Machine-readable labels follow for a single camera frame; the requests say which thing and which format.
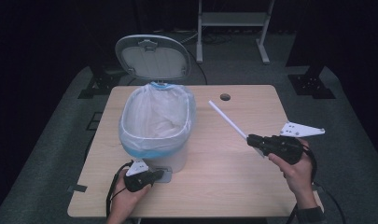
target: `human hand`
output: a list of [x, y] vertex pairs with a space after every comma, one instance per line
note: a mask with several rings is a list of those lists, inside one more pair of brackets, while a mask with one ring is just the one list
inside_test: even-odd
[[[302, 139], [299, 141], [308, 149], [308, 142]], [[294, 165], [290, 165], [275, 154], [268, 155], [270, 161], [279, 166], [281, 172], [287, 180], [290, 190], [294, 193], [299, 209], [317, 207], [315, 196], [312, 191], [311, 173], [312, 164], [311, 159], [302, 153], [301, 159]]]
[[137, 203], [148, 193], [151, 185], [146, 185], [137, 192], [130, 192], [126, 189], [124, 176], [128, 170], [122, 170], [119, 173], [119, 179], [113, 192], [114, 198], [110, 209], [110, 215], [106, 224], [120, 224], [131, 214]]

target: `white shelf frame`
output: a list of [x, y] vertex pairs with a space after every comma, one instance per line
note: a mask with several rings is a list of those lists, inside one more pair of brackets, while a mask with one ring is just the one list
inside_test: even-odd
[[203, 12], [203, 0], [198, 4], [198, 35], [197, 35], [197, 63], [203, 62], [203, 27], [204, 26], [261, 26], [261, 37], [256, 43], [263, 63], [269, 64], [270, 59], [264, 48], [264, 39], [273, 13], [271, 0], [267, 12]]

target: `open trash can lid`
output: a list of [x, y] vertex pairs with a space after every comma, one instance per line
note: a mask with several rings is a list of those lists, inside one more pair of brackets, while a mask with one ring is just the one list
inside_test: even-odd
[[131, 76], [151, 80], [189, 75], [189, 54], [179, 42], [161, 35], [128, 35], [116, 44], [116, 55]]

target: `right hand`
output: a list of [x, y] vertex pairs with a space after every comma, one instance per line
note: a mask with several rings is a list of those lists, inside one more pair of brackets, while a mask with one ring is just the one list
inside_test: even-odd
[[[308, 148], [308, 142], [299, 139], [299, 141]], [[301, 160], [294, 165], [290, 165], [275, 154], [268, 155], [270, 161], [279, 166], [281, 172], [287, 180], [290, 190], [296, 196], [297, 204], [300, 209], [317, 207], [315, 196], [312, 191], [311, 159], [302, 153]]]

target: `black tape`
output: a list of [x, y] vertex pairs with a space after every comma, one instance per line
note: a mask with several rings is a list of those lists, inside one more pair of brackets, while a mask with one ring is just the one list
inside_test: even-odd
[[68, 192], [74, 192], [74, 191], [78, 191], [78, 192], [85, 192], [87, 190], [87, 186], [82, 186], [82, 185], [74, 185], [74, 186], [69, 186], [69, 188], [67, 188], [67, 191]]

